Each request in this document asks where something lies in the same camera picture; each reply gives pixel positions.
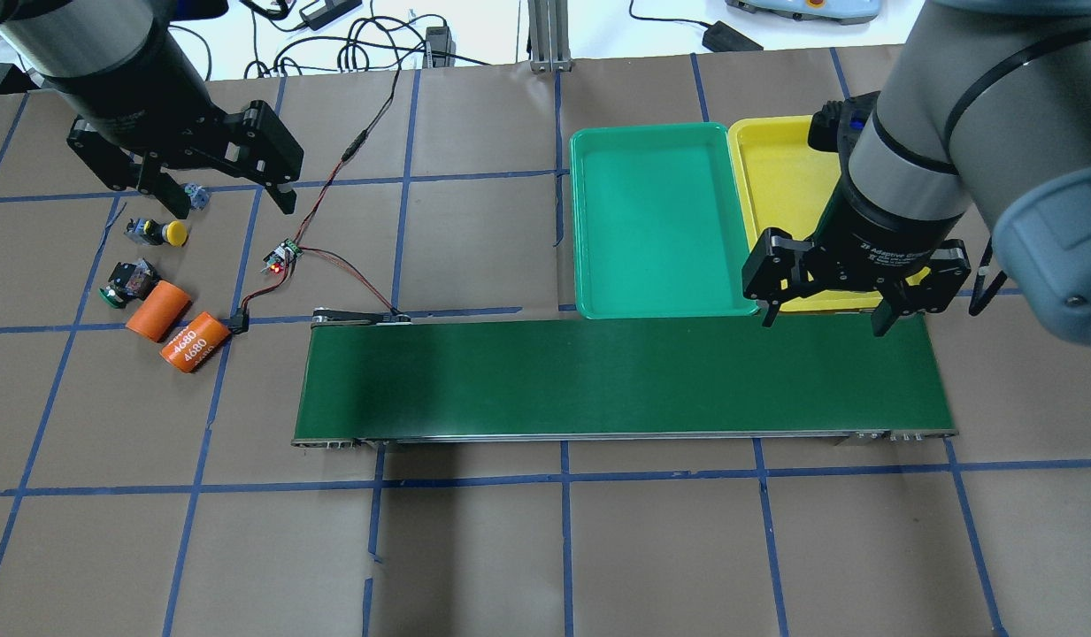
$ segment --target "power adapter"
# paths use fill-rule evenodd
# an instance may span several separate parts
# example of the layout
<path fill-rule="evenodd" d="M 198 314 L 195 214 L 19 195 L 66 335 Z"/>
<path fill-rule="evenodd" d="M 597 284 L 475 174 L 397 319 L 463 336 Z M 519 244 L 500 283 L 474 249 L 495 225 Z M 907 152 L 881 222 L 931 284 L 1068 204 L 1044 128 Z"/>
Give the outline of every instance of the power adapter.
<path fill-rule="evenodd" d="M 731 25 L 717 21 L 703 34 L 703 47 L 716 53 L 723 51 L 760 51 L 760 45 L 748 39 Z"/>
<path fill-rule="evenodd" d="M 363 4 L 363 0 L 319 0 L 313 4 L 299 11 L 305 26 L 313 31 L 321 31 L 328 26 L 336 17 L 343 16 L 352 9 Z"/>
<path fill-rule="evenodd" d="M 429 26 L 423 34 L 428 49 L 423 52 L 423 68 L 449 68 L 455 65 L 455 40 L 447 26 Z"/>

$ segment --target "plastic tray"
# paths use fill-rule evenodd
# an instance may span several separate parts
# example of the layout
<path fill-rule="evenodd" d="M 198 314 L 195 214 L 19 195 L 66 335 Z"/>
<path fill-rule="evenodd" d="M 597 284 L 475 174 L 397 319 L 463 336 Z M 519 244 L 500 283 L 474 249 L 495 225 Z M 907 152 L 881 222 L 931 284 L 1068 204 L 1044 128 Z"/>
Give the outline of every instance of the plastic tray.
<path fill-rule="evenodd" d="M 746 233 L 722 124 L 573 135 L 577 309 L 588 318 L 738 316 Z"/>
<path fill-rule="evenodd" d="M 840 179 L 840 158 L 807 145 L 812 117 L 744 119 L 730 129 L 730 153 L 738 182 L 747 244 L 760 231 L 780 228 L 795 239 L 816 230 L 825 203 Z M 823 291 L 782 305 L 782 312 L 867 310 L 877 292 Z"/>

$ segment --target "cable connector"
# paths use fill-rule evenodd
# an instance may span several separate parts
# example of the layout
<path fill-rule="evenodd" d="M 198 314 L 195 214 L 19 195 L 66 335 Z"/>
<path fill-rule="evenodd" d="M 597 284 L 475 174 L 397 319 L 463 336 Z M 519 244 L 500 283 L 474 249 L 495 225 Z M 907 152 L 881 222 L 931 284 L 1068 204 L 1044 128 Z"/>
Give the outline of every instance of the cable connector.
<path fill-rule="evenodd" d="M 242 335 L 245 334 L 251 328 L 251 314 L 250 311 L 239 310 L 237 313 L 230 315 L 229 329 L 231 335 Z"/>
<path fill-rule="evenodd" d="M 358 134 L 358 136 L 356 136 L 356 140 L 352 140 L 351 144 L 349 144 L 348 147 L 344 149 L 344 154 L 341 157 L 339 157 L 339 160 L 341 163 L 350 160 L 350 158 L 352 158 L 352 156 L 355 156 L 355 154 L 360 149 L 360 146 L 362 146 L 363 143 L 367 141 L 368 141 L 368 129 L 364 129 L 362 130 L 362 132 L 360 132 L 360 134 Z"/>

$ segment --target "blue tape grid line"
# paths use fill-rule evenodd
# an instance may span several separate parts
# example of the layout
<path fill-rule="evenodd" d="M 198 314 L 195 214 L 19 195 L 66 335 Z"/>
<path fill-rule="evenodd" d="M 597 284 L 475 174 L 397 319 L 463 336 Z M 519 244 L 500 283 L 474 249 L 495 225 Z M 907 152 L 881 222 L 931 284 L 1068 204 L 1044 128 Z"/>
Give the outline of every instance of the blue tape grid line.
<path fill-rule="evenodd" d="M 564 637 L 574 637 L 573 614 L 573 497 L 568 472 L 568 441 L 561 443 L 561 561 L 564 581 Z"/>
<path fill-rule="evenodd" d="M 525 310 L 520 305 L 509 307 L 459 307 L 455 310 L 404 310 L 403 312 L 412 318 L 441 318 L 455 316 L 492 316 L 495 314 L 517 314 Z M 251 316 L 251 325 L 266 325 L 274 323 L 308 323 L 309 315 L 297 316 Z M 184 326 L 184 322 L 177 322 L 176 327 Z M 39 334 L 39 332 L 106 332 L 123 330 L 124 323 L 85 323 L 82 325 L 21 325 L 0 327 L 0 335 L 28 335 Z"/>
<path fill-rule="evenodd" d="M 3 142 L 3 149 L 7 147 L 8 141 Z M 105 220 L 105 226 L 103 230 L 100 230 L 100 241 L 97 242 L 96 253 L 93 255 L 92 266 L 89 266 L 88 275 L 85 277 L 85 285 L 81 290 L 81 301 L 77 302 L 77 311 L 73 318 L 73 325 L 81 323 L 81 318 L 85 313 L 85 302 L 88 299 L 89 290 L 93 288 L 93 279 L 96 278 L 96 267 L 97 265 L 100 265 L 100 254 L 104 254 L 109 229 L 112 227 L 112 223 L 116 223 L 117 215 L 120 214 L 119 205 L 120 197 L 113 197 L 108 217 Z M 40 449 L 40 445 L 43 445 L 43 437 L 46 435 L 46 428 L 47 424 L 49 424 L 50 414 L 52 414 L 53 411 L 53 402 L 57 400 L 57 394 L 61 387 L 61 377 L 63 377 L 64 374 L 64 366 L 67 366 L 67 363 L 69 362 L 69 352 L 73 351 L 73 341 L 76 338 L 76 335 L 77 333 L 75 330 L 69 332 L 69 337 L 67 338 L 67 341 L 64 341 L 64 348 L 61 350 L 59 365 L 57 365 L 57 371 L 53 372 L 53 382 L 50 384 L 50 392 L 46 398 L 46 407 L 43 409 L 43 416 L 40 416 L 40 420 L 38 422 L 38 430 L 35 432 L 35 440 L 33 440 L 33 443 L 31 444 L 31 453 L 26 456 L 26 465 L 23 468 L 22 477 L 19 480 L 19 489 L 14 494 L 14 503 L 11 504 L 10 515 L 7 516 L 7 526 L 2 529 L 2 539 L 0 539 L 0 568 L 2 567 L 3 557 L 7 556 L 7 548 L 11 543 L 11 534 L 14 532 L 14 525 L 19 518 L 19 508 L 22 507 L 25 489 L 31 482 L 31 474 L 33 469 L 35 469 L 35 461 L 38 459 L 38 450 Z"/>
<path fill-rule="evenodd" d="M 380 549 L 380 507 L 384 495 L 384 455 L 386 445 L 380 444 L 376 447 L 376 472 L 372 480 L 372 515 L 368 516 L 368 553 L 372 561 L 381 564 Z"/>
<path fill-rule="evenodd" d="M 970 552 L 973 553 L 974 565 L 978 567 L 978 579 L 981 580 L 981 590 L 985 596 L 985 608 L 990 610 L 990 622 L 993 625 L 994 634 L 1006 637 L 1005 626 L 1002 625 L 1002 615 L 997 610 L 997 600 L 994 598 L 994 585 L 990 581 L 990 570 L 985 567 L 985 556 L 981 552 L 981 541 L 978 540 L 978 528 L 973 522 L 973 512 L 970 510 L 970 498 L 967 496 L 967 488 L 962 481 L 962 468 L 958 465 L 958 455 L 954 452 L 954 443 L 950 438 L 943 440 L 946 444 L 946 458 L 950 464 L 950 476 L 954 476 L 954 489 L 958 492 L 958 505 L 962 508 L 962 520 L 967 525 L 967 533 L 970 537 Z"/>
<path fill-rule="evenodd" d="M 396 226 L 396 266 L 392 271 L 392 307 L 399 307 L 400 274 L 404 269 L 404 235 L 407 230 L 407 199 L 411 192 L 411 156 L 415 154 L 415 120 L 419 111 L 419 79 L 423 72 L 416 70 L 411 83 L 411 108 L 407 116 L 407 148 L 404 152 L 404 177 L 400 179 L 400 218 Z"/>
<path fill-rule="evenodd" d="M 993 462 L 958 462 L 961 472 L 982 471 L 1051 471 L 1052 469 L 1091 469 L 1091 458 L 1062 460 L 1014 460 Z M 832 476 L 909 476 L 940 474 L 950 471 L 948 462 L 928 465 L 868 465 L 856 467 L 781 467 L 766 468 L 771 479 L 784 477 Z M 568 474 L 517 474 L 463 477 L 463 479 L 404 479 L 404 480 L 329 480 L 329 481 L 269 481 L 268 483 L 201 484 L 200 493 L 278 493 L 288 491 L 362 491 L 412 489 L 469 489 L 502 486 L 502 484 L 564 484 L 604 483 L 604 481 L 662 481 L 662 480 L 751 480 L 758 479 L 754 469 L 704 469 L 703 471 L 594 471 Z M 192 484 L 123 484 L 123 486 L 46 486 L 0 489 L 0 497 L 56 497 L 67 495 L 161 495 L 190 493 Z"/>
<path fill-rule="evenodd" d="M 504 172 L 463 172 L 448 175 L 415 175 L 409 178 L 410 182 L 432 182 L 432 181 L 466 181 L 476 179 L 521 179 L 528 177 L 543 177 L 546 175 L 568 175 L 568 170 L 542 169 L 542 170 L 511 170 Z M 403 184 L 403 177 L 367 177 L 360 179 L 335 179 L 332 187 L 341 185 L 374 185 L 374 184 Z M 295 181 L 295 189 L 320 189 L 324 184 L 323 180 Z M 257 190 L 259 185 L 236 184 L 236 185 L 209 185 L 213 193 L 241 192 L 242 190 Z M 64 194 L 15 194 L 15 196 L 0 197 L 0 204 L 7 203 L 35 203 L 35 202 L 59 202 L 75 200 L 107 200 L 109 197 L 137 197 L 140 193 L 133 190 L 125 190 L 123 193 L 64 193 Z"/>
<path fill-rule="evenodd" d="M 286 96 L 286 76 L 283 76 L 278 81 L 278 97 L 274 101 L 274 112 L 281 113 L 283 99 Z M 241 300 L 242 293 L 242 283 L 245 281 L 245 267 L 247 262 L 250 261 L 251 243 L 254 240 L 254 226 L 257 221 L 259 207 L 262 205 L 262 192 L 260 187 L 254 187 L 254 201 L 251 202 L 251 216 L 250 220 L 245 224 L 245 232 L 242 238 L 242 251 L 241 256 L 238 260 L 238 277 L 235 281 L 235 291 L 230 302 L 230 312 L 233 313 L 238 308 L 238 302 Z M 223 381 L 226 380 L 227 375 L 227 363 L 230 360 L 230 350 L 233 347 L 233 341 L 226 342 L 223 345 L 223 351 L 218 354 L 218 371 L 216 376 L 214 376 L 214 389 L 211 392 L 211 406 L 208 408 L 208 416 L 206 416 L 206 424 L 203 428 L 203 441 L 200 444 L 199 459 L 194 461 L 194 478 L 192 480 L 192 486 L 190 486 L 190 495 L 188 497 L 188 513 L 184 516 L 184 527 L 182 527 L 182 532 L 180 534 L 180 549 L 176 553 L 176 564 L 171 573 L 171 588 L 168 592 L 168 605 L 164 613 L 164 630 L 161 630 L 161 637 L 169 637 L 171 635 L 171 628 L 175 624 L 176 616 L 176 604 L 180 600 L 180 585 L 182 584 L 182 576 L 184 576 L 184 565 L 188 564 L 188 549 L 190 546 L 190 532 L 194 527 L 194 512 L 199 507 L 199 496 L 200 496 L 200 485 L 203 483 L 203 471 L 206 469 L 206 458 L 208 458 L 208 453 L 211 450 L 211 433 L 213 430 L 211 428 L 214 424 L 214 420 L 218 417 L 218 399 L 223 396 Z"/>
<path fill-rule="evenodd" d="M 561 133 L 561 72 L 553 72 L 553 175 L 554 194 L 556 197 L 556 241 L 553 247 L 564 241 L 564 185 L 561 178 L 568 172 L 564 168 L 564 136 Z"/>
<path fill-rule="evenodd" d="M 849 98 L 851 97 L 851 91 L 848 87 L 848 80 L 844 77 L 844 69 L 840 65 L 840 55 L 837 53 L 836 48 L 828 49 L 828 53 L 831 55 L 831 63 L 832 68 L 836 69 L 836 77 L 840 81 L 840 92 L 844 94 L 844 98 Z M 1021 293 L 1019 290 L 1009 289 L 1003 289 L 1000 292 L 1006 295 Z M 962 290 L 958 296 L 970 296 L 970 293 Z M 954 453 L 954 443 L 950 443 L 949 438 L 945 438 L 943 443 L 946 445 L 946 456 L 949 462 L 948 470 L 954 478 L 955 491 L 958 492 L 958 504 L 962 508 L 962 519 L 966 521 L 967 533 L 969 533 L 970 548 L 973 553 L 974 565 L 978 567 L 978 578 L 981 580 L 985 605 L 990 610 L 991 624 L 994 626 L 995 634 L 1006 637 L 1005 628 L 1002 625 L 1002 616 L 997 610 L 997 601 L 994 598 L 994 588 L 990 581 L 990 573 L 985 568 L 985 557 L 982 556 L 981 541 L 979 541 L 978 530 L 974 528 L 973 513 L 970 510 L 970 500 L 967 497 L 966 484 L 962 481 L 962 467 L 958 465 L 958 457 Z"/>
<path fill-rule="evenodd" d="M 691 53 L 691 70 L 695 72 L 695 92 L 698 92 L 698 108 L 703 111 L 703 121 L 710 121 L 710 109 L 706 108 L 706 91 L 703 89 L 703 72 L 698 69 L 697 53 Z"/>
<path fill-rule="evenodd" d="M 363 600 L 360 606 L 360 637 L 368 637 L 368 626 L 372 624 L 372 578 L 363 580 Z"/>
<path fill-rule="evenodd" d="M 777 540 L 772 527 L 772 507 L 769 504 L 769 471 L 765 465 L 765 453 L 760 438 L 754 438 L 754 464 L 760 495 L 760 519 L 765 525 L 765 548 L 769 557 L 769 578 L 772 580 L 772 601 L 777 605 L 777 629 L 780 637 L 789 637 L 789 617 L 784 613 L 784 590 L 780 587 L 780 564 L 777 561 Z"/>
<path fill-rule="evenodd" d="M 836 47 L 828 49 L 829 56 L 831 56 L 831 65 L 836 68 L 836 80 L 840 81 L 840 93 L 844 94 L 846 100 L 852 97 L 852 92 L 848 89 L 848 80 L 844 77 L 844 68 L 840 65 L 840 55 L 837 53 Z"/>
<path fill-rule="evenodd" d="M 19 122 L 22 121 L 22 112 L 26 110 L 26 103 L 31 99 L 31 94 L 25 93 L 22 96 L 22 100 L 19 101 L 19 110 L 14 113 L 14 119 L 11 120 L 11 128 L 7 131 L 7 136 L 2 139 L 2 146 L 0 146 L 0 166 L 2 166 L 2 158 L 7 156 L 7 149 L 11 147 L 11 137 L 14 137 L 14 132 L 19 129 Z"/>

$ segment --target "electrical wire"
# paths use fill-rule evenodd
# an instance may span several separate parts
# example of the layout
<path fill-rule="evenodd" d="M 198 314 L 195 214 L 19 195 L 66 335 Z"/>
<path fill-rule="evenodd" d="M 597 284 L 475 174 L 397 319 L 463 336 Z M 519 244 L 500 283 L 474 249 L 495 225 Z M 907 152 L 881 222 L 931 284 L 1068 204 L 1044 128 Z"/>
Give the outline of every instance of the electrical wire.
<path fill-rule="evenodd" d="M 376 113 L 372 117 L 371 121 L 368 122 L 368 125 L 364 125 L 363 129 L 360 130 L 360 132 L 358 133 L 358 136 L 356 136 L 352 140 L 352 142 L 349 143 L 348 147 L 344 149 L 344 153 L 341 153 L 341 156 L 339 156 L 339 161 L 337 161 L 336 165 L 334 166 L 334 169 L 331 170 L 329 177 L 325 179 L 324 184 L 322 184 L 321 190 L 317 193 L 316 201 L 313 203 L 313 206 L 311 206 L 310 213 L 308 213 L 305 215 L 305 218 L 302 219 L 301 225 L 298 226 L 298 232 L 293 235 L 292 239 L 295 243 L 301 247 L 303 253 L 313 254 L 314 256 L 321 257 L 325 261 L 329 261 L 333 265 L 338 266 L 340 269 L 347 271 L 348 274 L 351 274 L 353 275 L 353 277 L 358 278 L 359 281 L 362 283 L 364 287 L 368 287 L 368 290 L 372 291 L 372 295 L 375 295 L 376 298 L 380 299 L 380 302 L 384 303 L 384 307 L 386 307 L 387 311 L 389 311 L 392 314 L 399 314 L 399 310 L 396 310 L 396 308 L 393 307 L 392 303 L 388 302 L 387 299 L 384 298 L 382 293 L 380 293 L 380 291 L 375 288 L 375 286 L 372 286 L 372 283 L 368 281 L 368 277 L 364 277 L 364 275 L 362 274 L 362 272 L 358 269 L 358 267 L 352 265 L 352 263 L 347 261 L 345 257 L 339 256 L 339 254 L 336 254 L 334 251 L 327 251 L 322 249 L 310 249 L 310 247 L 301 245 L 301 241 L 303 236 L 305 236 L 308 227 L 310 227 L 310 223 L 313 221 L 313 218 L 316 216 L 317 211 L 321 208 L 325 195 L 327 194 L 327 192 L 329 192 L 329 188 L 332 187 L 332 184 L 334 184 L 336 175 L 339 173 L 339 170 L 341 170 L 344 166 L 347 165 L 348 161 L 351 161 L 351 158 L 356 156 L 356 153 L 359 153 L 359 149 L 363 147 L 364 142 L 368 141 L 368 136 L 370 136 L 372 131 L 376 128 L 376 124 L 380 124 L 380 121 L 383 120 L 384 115 L 387 113 L 387 111 L 391 109 L 393 101 L 395 101 L 396 88 L 399 85 L 400 72 L 403 72 L 404 70 L 404 61 L 407 60 L 407 57 L 410 56 L 411 53 L 417 53 L 419 51 L 423 51 L 424 49 L 427 49 L 428 47 L 427 39 L 424 39 L 423 36 L 420 35 L 418 31 L 416 31 L 415 26 L 412 26 L 416 21 L 424 16 L 431 16 L 431 15 L 412 17 L 411 21 L 400 21 L 396 20 L 396 17 L 391 17 L 391 16 L 360 17 L 360 20 L 353 21 L 352 25 L 350 25 L 348 37 L 314 35 L 310 37 L 303 37 L 303 39 L 291 41 L 291 44 L 286 45 L 286 47 L 283 48 L 281 51 L 278 51 L 277 56 L 274 57 L 274 67 L 266 68 L 266 65 L 261 61 L 261 59 L 259 59 L 259 53 L 257 53 L 257 17 L 254 15 L 254 13 L 251 13 L 251 20 L 254 22 L 254 28 L 255 28 L 254 31 L 255 59 L 251 61 L 250 64 L 247 64 L 244 72 L 244 75 L 249 75 L 251 68 L 257 68 L 260 76 L 262 76 L 263 73 L 265 73 L 265 75 L 269 75 L 269 73 L 273 72 L 273 70 L 278 70 L 278 72 L 285 73 L 286 65 L 291 64 L 298 70 L 299 73 L 301 73 L 302 65 L 299 64 L 298 61 L 293 60 L 291 57 L 287 56 L 287 52 L 289 52 L 290 49 L 296 47 L 296 45 L 301 45 L 303 44 L 303 41 L 312 41 L 312 40 L 344 41 L 344 47 L 336 55 L 336 58 L 338 58 L 339 69 L 347 68 L 355 70 L 356 68 L 358 68 L 358 65 L 356 65 L 356 52 L 358 51 L 363 55 L 364 70 L 370 69 L 371 64 L 370 60 L 368 60 L 368 52 L 363 51 L 363 47 L 389 49 L 393 52 L 393 56 L 395 56 L 396 61 L 391 67 L 395 68 L 396 72 L 393 73 L 392 75 L 392 84 L 391 84 L 391 89 L 388 89 L 387 93 L 387 98 L 380 106 L 380 109 L 376 110 Z M 395 23 L 396 27 L 387 28 L 386 26 L 381 24 L 380 21 L 388 21 L 388 23 Z M 379 44 L 371 44 L 371 41 L 361 40 L 359 38 L 360 33 L 362 33 L 363 28 L 367 28 L 368 25 L 372 25 L 372 27 L 383 33 L 384 36 L 387 38 L 387 40 L 391 41 L 391 44 L 379 45 Z M 411 34 L 415 34 L 417 39 L 419 39 L 418 45 L 416 45 L 412 48 L 407 48 L 407 47 L 400 47 L 396 43 L 396 38 L 395 36 L 392 35 L 392 33 L 404 28 L 407 28 L 408 31 L 411 32 Z M 469 58 L 463 58 L 460 56 L 452 56 L 451 53 L 448 53 L 447 57 L 465 59 L 476 63 L 484 63 L 478 60 L 470 60 Z M 242 298 L 241 303 L 239 303 L 239 313 L 249 316 L 250 302 L 253 301 L 253 299 L 259 298 L 260 296 L 271 293 L 274 290 L 277 290 L 279 287 L 281 287 L 287 281 L 287 279 L 289 279 L 293 274 L 293 267 L 296 263 L 297 263 L 296 260 L 289 263 L 286 269 L 283 271 L 281 278 L 279 278 L 278 281 L 275 281 L 269 286 L 266 286 L 249 295 L 245 295 L 245 297 Z"/>
<path fill-rule="evenodd" d="M 245 314 L 245 312 L 250 310 L 251 301 L 254 301 L 254 299 L 259 298 L 260 296 L 265 296 L 281 287 L 281 285 L 286 283 L 286 279 L 289 279 L 290 277 L 293 276 L 293 267 L 296 266 L 298 266 L 298 263 L 296 261 L 291 261 L 289 263 L 289 266 L 286 267 L 286 269 L 281 271 L 281 278 L 278 278 L 278 281 L 276 284 L 274 284 L 273 286 L 267 286 L 260 290 L 255 290 L 249 295 L 245 295 L 245 297 L 242 298 L 242 301 L 238 303 L 239 312 Z"/>
<path fill-rule="evenodd" d="M 254 40 L 254 59 L 251 60 L 247 65 L 244 72 L 242 72 L 242 80 L 250 76 L 251 68 L 259 69 L 259 77 L 269 77 L 271 69 L 267 68 L 262 62 L 261 56 L 259 56 L 259 17 L 257 13 L 251 13 L 251 27 L 253 27 L 253 40 Z M 274 60 L 274 67 L 277 68 L 278 61 Z"/>
<path fill-rule="evenodd" d="M 281 68 L 283 59 L 290 60 L 291 63 L 301 65 L 301 68 L 309 68 L 308 65 L 300 64 L 298 61 L 293 60 L 291 51 L 298 47 L 302 47 L 302 45 L 310 44 L 310 41 L 339 41 L 340 44 L 343 44 L 341 48 L 338 49 L 338 52 L 336 52 L 335 56 L 336 70 L 338 70 L 338 72 L 340 73 L 357 72 L 358 70 L 380 70 L 380 69 L 395 68 L 396 64 L 399 63 L 398 61 L 391 62 L 388 64 L 376 65 L 374 68 L 374 65 L 372 65 L 372 62 L 370 60 L 370 56 L 368 56 L 368 50 L 364 48 L 388 49 L 388 51 L 393 52 L 403 52 L 400 55 L 400 58 L 407 58 L 412 53 L 421 52 L 424 50 L 423 47 L 424 45 L 427 45 L 427 39 L 423 37 L 423 34 L 420 34 L 418 31 L 416 31 L 415 23 L 417 21 L 423 20 L 424 17 L 431 17 L 431 16 L 439 17 L 439 20 L 442 21 L 444 25 L 447 24 L 447 19 L 437 15 L 437 13 L 424 13 L 423 15 L 411 17 L 411 20 L 408 21 L 401 21 L 399 20 L 399 17 L 394 17 L 394 16 L 372 15 L 372 16 L 358 17 L 358 20 L 352 21 L 352 24 L 349 25 L 349 31 L 347 36 L 310 35 L 307 37 L 301 37 L 301 39 L 289 41 L 289 44 L 286 44 L 285 47 L 283 47 L 274 56 L 274 63 L 271 64 L 271 68 L 268 69 L 279 70 L 279 68 Z M 381 24 L 383 21 L 386 21 L 386 23 L 391 23 L 391 25 L 388 26 Z M 370 25 L 374 26 L 380 33 L 383 33 L 385 36 L 391 36 L 391 33 L 407 29 L 416 37 L 417 40 L 419 40 L 419 45 L 416 45 L 416 47 L 400 47 L 399 44 L 384 45 L 380 44 L 380 41 L 370 41 L 367 39 L 360 39 L 359 36 L 360 34 L 363 33 L 363 28 L 368 28 L 368 26 Z M 440 56 L 453 58 L 455 60 L 463 60 L 465 62 L 475 63 L 479 65 L 489 65 L 488 62 L 483 60 L 477 60 L 473 58 L 468 58 L 466 56 L 459 56 L 458 53 L 440 53 Z M 259 68 L 264 68 L 264 64 L 255 64 L 255 65 L 259 65 Z"/>
<path fill-rule="evenodd" d="M 978 265 L 978 275 L 973 279 L 973 293 L 970 295 L 970 316 L 981 314 L 985 310 L 985 307 L 990 305 L 991 301 L 994 301 L 997 292 L 1002 290 L 1002 286 L 1006 281 L 1009 281 L 1009 275 L 1002 271 L 990 283 L 990 287 L 985 287 L 985 277 L 990 275 L 990 262 L 993 259 L 994 239 L 991 237 L 990 241 L 985 243 L 985 250 L 982 252 L 981 262 Z"/>
<path fill-rule="evenodd" d="M 630 0 L 627 2 L 627 15 L 635 17 L 637 21 L 655 21 L 655 23 L 686 23 L 686 24 L 697 24 L 704 28 L 710 28 L 714 26 L 710 23 L 705 23 L 704 21 L 692 21 L 690 17 L 652 17 L 652 16 L 637 16 L 635 15 L 635 0 Z"/>
<path fill-rule="evenodd" d="M 289 12 L 293 10 L 295 2 L 287 2 L 287 0 L 274 0 L 278 4 L 278 9 L 263 9 L 257 4 L 254 4 L 251 0 L 238 0 L 238 2 L 250 9 L 251 13 L 255 16 L 263 16 L 267 21 L 283 21 L 289 16 Z"/>
<path fill-rule="evenodd" d="M 205 37 L 203 37 L 202 35 L 200 35 L 197 33 L 194 33 L 192 29 L 190 29 L 190 28 L 188 28 L 185 26 L 180 26 L 180 25 L 177 25 L 177 24 L 169 24 L 168 28 L 175 28 L 177 31 L 182 31 L 182 32 L 185 32 L 185 33 L 190 33 L 194 37 L 199 37 L 199 40 L 202 41 L 202 44 L 203 44 L 203 48 L 206 49 L 206 73 L 203 76 L 203 82 L 211 82 L 211 72 L 214 70 L 214 60 L 213 60 L 213 57 L 211 57 L 211 44 L 205 39 Z"/>
<path fill-rule="evenodd" d="M 392 305 L 391 301 L 387 301 L 387 298 L 384 298 L 384 295 L 380 293 L 380 290 L 377 290 L 375 286 L 372 286 L 372 281 L 370 281 L 368 277 L 364 277 L 362 272 L 360 272 L 358 267 L 356 267 L 355 265 L 351 265 L 351 263 L 349 263 L 349 261 L 346 260 L 344 256 L 336 254 L 334 251 L 327 251 L 322 249 L 310 249 L 310 247 L 304 247 L 304 245 L 302 245 L 302 251 L 305 251 L 305 253 L 308 254 L 312 254 L 327 262 L 331 262 L 333 265 L 338 266 L 340 269 L 348 271 L 348 274 L 351 274 L 353 275 L 353 277 L 358 278 L 359 281 L 363 284 L 363 287 L 368 288 L 368 291 L 371 291 L 372 295 L 375 295 L 375 298 L 380 299 L 380 302 L 384 303 L 384 307 L 387 308 L 388 312 L 391 312 L 393 315 L 400 313 L 399 310 L 396 310 L 395 305 Z"/>

